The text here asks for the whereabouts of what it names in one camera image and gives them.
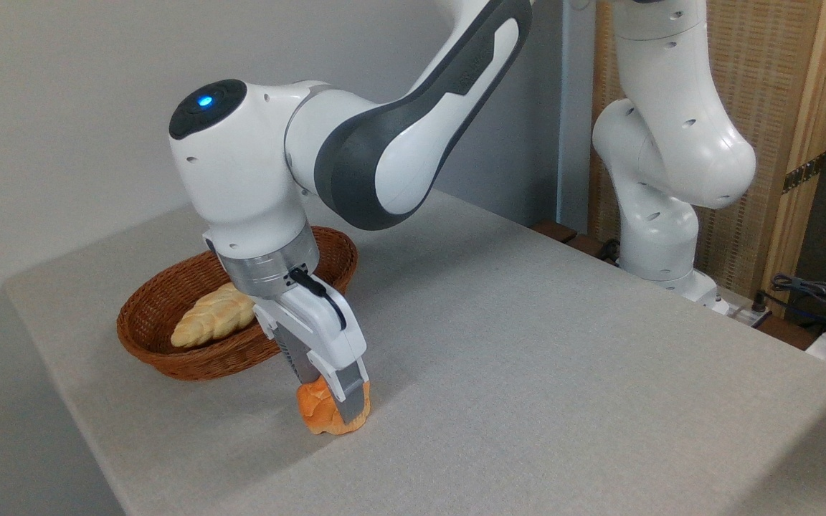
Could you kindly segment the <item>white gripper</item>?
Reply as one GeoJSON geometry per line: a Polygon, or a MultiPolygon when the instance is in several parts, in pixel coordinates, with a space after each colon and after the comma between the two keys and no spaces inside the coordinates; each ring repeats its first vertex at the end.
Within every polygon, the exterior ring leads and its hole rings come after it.
{"type": "Polygon", "coordinates": [[[366,343],[345,298],[330,285],[318,285],[324,296],[296,285],[273,298],[250,299],[263,330],[275,339],[299,382],[310,384],[322,375],[342,422],[351,424],[365,407],[369,376],[361,357],[366,343]]]}

